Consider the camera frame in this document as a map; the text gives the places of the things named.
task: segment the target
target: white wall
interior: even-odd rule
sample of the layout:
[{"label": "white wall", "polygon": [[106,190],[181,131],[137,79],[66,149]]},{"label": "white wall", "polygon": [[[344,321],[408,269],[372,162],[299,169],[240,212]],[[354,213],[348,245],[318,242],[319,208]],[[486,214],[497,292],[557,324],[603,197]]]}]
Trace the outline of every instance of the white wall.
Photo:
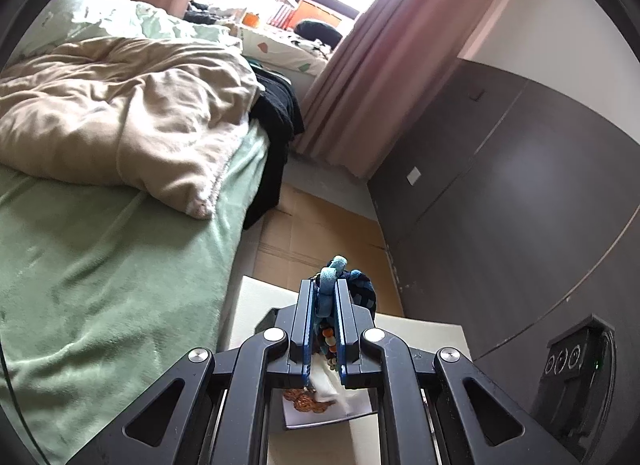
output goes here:
[{"label": "white wall", "polygon": [[640,143],[640,63],[594,0],[509,0],[471,60],[558,90]]}]

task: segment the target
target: beige blanket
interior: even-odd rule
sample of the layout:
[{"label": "beige blanket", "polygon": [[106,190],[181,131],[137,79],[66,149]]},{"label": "beige blanket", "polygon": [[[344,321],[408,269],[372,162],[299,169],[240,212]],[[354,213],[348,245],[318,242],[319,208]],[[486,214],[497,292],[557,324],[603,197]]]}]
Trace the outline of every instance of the beige blanket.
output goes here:
[{"label": "beige blanket", "polygon": [[0,74],[0,163],[126,184],[194,218],[215,210],[260,85],[212,43],[98,38]]}]

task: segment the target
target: triangular cutout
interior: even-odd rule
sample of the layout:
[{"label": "triangular cutout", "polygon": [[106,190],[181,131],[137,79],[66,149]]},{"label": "triangular cutout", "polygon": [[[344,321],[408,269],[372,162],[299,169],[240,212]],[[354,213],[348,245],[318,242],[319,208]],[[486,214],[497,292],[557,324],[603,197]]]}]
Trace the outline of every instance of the triangular cutout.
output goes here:
[{"label": "triangular cutout", "polygon": [[159,397],[126,426],[124,432],[130,438],[158,447],[169,426],[178,398],[184,388],[184,380],[174,380]]},{"label": "triangular cutout", "polygon": [[471,406],[484,434],[484,439],[495,447],[524,432],[523,426],[507,413],[474,379],[463,381]]}]

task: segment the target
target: silver screw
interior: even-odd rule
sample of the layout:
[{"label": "silver screw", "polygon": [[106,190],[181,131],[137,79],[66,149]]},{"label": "silver screw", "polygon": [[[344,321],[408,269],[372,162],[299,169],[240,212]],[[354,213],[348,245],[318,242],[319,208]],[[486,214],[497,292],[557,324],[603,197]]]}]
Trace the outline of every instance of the silver screw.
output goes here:
[{"label": "silver screw", "polygon": [[380,342],[380,340],[385,338],[385,332],[383,332],[380,328],[369,328],[364,332],[364,337],[369,342]]},{"label": "silver screw", "polygon": [[280,328],[269,328],[264,332],[264,338],[271,342],[277,342],[284,339],[284,331]]},{"label": "silver screw", "polygon": [[460,352],[455,348],[443,348],[440,350],[440,358],[446,362],[458,362],[460,360]]},{"label": "silver screw", "polygon": [[204,362],[209,358],[209,352],[204,348],[196,348],[189,352],[189,360],[194,363]]}]

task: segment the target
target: cardboard sheet on floor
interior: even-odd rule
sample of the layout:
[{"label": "cardboard sheet on floor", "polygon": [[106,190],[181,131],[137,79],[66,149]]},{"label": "cardboard sheet on floor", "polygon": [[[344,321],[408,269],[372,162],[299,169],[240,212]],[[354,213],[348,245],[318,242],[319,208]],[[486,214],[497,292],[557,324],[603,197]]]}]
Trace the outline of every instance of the cardboard sheet on floor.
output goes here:
[{"label": "cardboard sheet on floor", "polygon": [[264,219],[254,278],[298,291],[338,254],[372,280],[380,313],[404,317],[378,223],[283,184]]}]

